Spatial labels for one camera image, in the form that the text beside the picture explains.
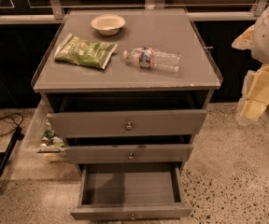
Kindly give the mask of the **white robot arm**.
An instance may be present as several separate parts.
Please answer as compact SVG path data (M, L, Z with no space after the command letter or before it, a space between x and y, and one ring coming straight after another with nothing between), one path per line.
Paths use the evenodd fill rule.
M236 120L247 126L257 121L269 106L269 6L247 30L232 43L234 49L249 49L253 59L262 63L257 71L248 70L236 109Z

